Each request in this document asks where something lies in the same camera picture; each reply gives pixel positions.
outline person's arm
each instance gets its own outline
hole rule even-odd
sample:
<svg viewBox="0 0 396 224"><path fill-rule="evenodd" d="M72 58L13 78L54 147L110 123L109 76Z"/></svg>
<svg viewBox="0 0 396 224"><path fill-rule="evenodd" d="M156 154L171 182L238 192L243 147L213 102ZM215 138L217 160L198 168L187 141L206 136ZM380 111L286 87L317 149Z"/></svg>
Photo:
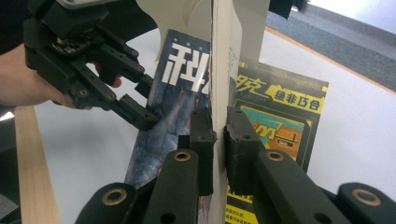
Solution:
<svg viewBox="0 0 396 224"><path fill-rule="evenodd" d="M48 100L73 107L58 90L26 66L23 45L0 55L0 105L38 105Z"/></svg>

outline gray floor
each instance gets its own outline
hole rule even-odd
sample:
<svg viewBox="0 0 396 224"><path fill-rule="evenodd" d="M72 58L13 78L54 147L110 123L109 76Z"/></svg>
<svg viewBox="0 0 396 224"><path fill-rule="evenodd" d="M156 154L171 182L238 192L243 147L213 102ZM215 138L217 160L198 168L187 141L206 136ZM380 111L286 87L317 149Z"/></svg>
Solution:
<svg viewBox="0 0 396 224"><path fill-rule="evenodd" d="M267 25L396 91L396 35L310 5L288 20L270 13Z"/></svg>

